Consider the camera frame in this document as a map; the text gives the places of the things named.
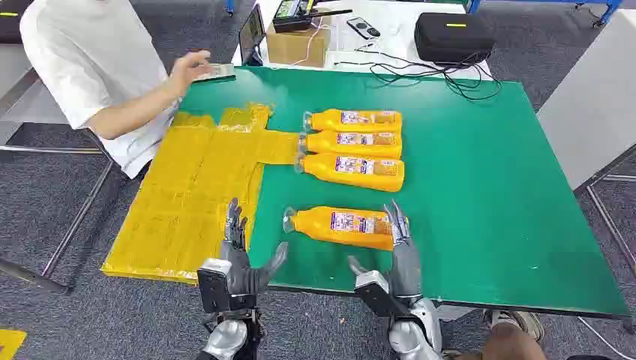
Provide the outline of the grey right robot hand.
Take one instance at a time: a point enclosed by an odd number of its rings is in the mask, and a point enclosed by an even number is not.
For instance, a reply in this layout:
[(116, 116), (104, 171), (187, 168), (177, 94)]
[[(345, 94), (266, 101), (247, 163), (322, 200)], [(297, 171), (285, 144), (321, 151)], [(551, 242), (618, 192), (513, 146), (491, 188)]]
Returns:
[(423, 298), (419, 252), (407, 217), (398, 204), (392, 200), (384, 205), (384, 211), (391, 225), (393, 244), (391, 270), (386, 275), (388, 290), (397, 300), (413, 305)]

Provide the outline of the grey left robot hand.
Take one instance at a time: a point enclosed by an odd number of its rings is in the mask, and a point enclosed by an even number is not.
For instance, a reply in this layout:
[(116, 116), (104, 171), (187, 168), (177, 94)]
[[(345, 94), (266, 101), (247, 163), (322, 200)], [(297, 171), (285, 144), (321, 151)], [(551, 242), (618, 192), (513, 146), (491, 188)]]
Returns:
[(265, 265), (259, 268), (252, 267), (245, 247), (247, 220), (247, 217), (242, 217), (242, 207), (238, 204), (238, 199), (232, 198), (226, 211), (219, 257), (231, 264), (228, 289), (233, 295), (255, 295), (265, 289), (286, 261), (288, 254), (289, 244), (283, 241)]

